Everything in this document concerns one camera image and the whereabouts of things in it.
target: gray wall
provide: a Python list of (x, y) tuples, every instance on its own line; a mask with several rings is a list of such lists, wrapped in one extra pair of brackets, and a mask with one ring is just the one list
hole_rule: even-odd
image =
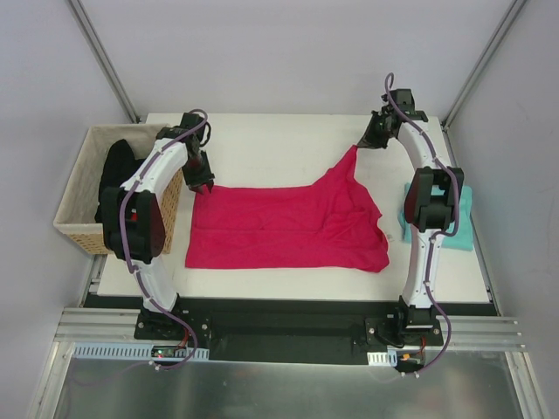
[(505, 314), (559, 411), (559, 2), (530, 2), (451, 126)]
[(0, 6), (0, 417), (23, 418), (88, 256), (52, 219), (87, 127), (126, 122), (62, 0)]
[(84, 0), (140, 114), (366, 114), (387, 72), (443, 116), (511, 0)]

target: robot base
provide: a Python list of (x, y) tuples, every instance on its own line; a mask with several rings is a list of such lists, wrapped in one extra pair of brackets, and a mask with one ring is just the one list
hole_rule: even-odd
[[(211, 337), (210, 322), (204, 316), (196, 316), (181, 307), (181, 299), (177, 296), (176, 303), (171, 314), (184, 320), (198, 337), (198, 343), (205, 347), (205, 343)], [(138, 340), (174, 340), (180, 342), (184, 338), (183, 327), (170, 319), (163, 313), (151, 312), (144, 306), (140, 309), (134, 338)]]
[(421, 338), (426, 338), (426, 346), (442, 347), (443, 334), (436, 314), (434, 307), (408, 307), (400, 297), (398, 308), (392, 317), (365, 320), (367, 341), (372, 343), (373, 340), (378, 340), (384, 345), (399, 348), (406, 345), (417, 346)]

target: white table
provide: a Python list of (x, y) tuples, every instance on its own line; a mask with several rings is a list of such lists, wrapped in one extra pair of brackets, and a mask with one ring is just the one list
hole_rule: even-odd
[[(147, 123), (178, 125), (181, 113), (151, 113)], [(211, 114), (206, 150), (216, 184), (230, 187), (308, 185), (334, 166), (369, 123), (369, 116)], [(437, 118), (430, 134), (447, 157)], [(355, 178), (367, 187), (383, 213), (379, 227), (390, 242), (390, 265), (380, 273), (344, 268), (205, 270), (187, 269), (194, 194), (183, 186), (172, 252), (164, 263), (183, 297), (228, 299), (397, 300), (407, 278), (411, 246), (402, 241), (397, 213), (413, 167), (396, 140), (385, 150), (358, 153)], [(123, 261), (107, 258), (99, 295), (139, 296)], [(486, 303), (486, 286), (475, 251), (443, 249), (437, 275), (437, 300)]]

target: robotic arm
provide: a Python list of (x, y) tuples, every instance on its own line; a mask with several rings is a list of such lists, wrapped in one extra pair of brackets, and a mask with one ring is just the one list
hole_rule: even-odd
[(181, 309), (162, 262), (165, 228), (158, 202), (179, 169), (189, 189), (197, 193), (203, 193), (204, 186), (211, 192), (215, 177), (200, 149), (210, 139), (207, 115), (194, 112), (185, 113), (178, 127), (162, 129), (134, 176), (119, 188), (107, 188), (101, 197), (105, 246), (136, 274), (143, 294), (139, 323), (146, 333), (162, 339), (180, 338), (182, 328), (162, 314), (163, 309), (180, 317)]
[(393, 319), (376, 328), (383, 343), (402, 346), (407, 337), (428, 336), (439, 329), (438, 307), (432, 297), (437, 277), (438, 254), (451, 222), (458, 224), (459, 196), (464, 181), (461, 168), (451, 168), (436, 155), (428, 135), (428, 120), (415, 109), (410, 89), (389, 91), (382, 97), (381, 112), (373, 111), (360, 148), (386, 148), (396, 137), (404, 146), (416, 173), (404, 201), (404, 218), (411, 225), (408, 278)]

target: red cloth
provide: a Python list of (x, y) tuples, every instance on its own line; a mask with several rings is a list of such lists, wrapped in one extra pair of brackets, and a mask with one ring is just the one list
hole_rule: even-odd
[(381, 271), (388, 242), (376, 226), (380, 211), (354, 178), (356, 160), (353, 146), (309, 186), (215, 186), (196, 195), (186, 266)]

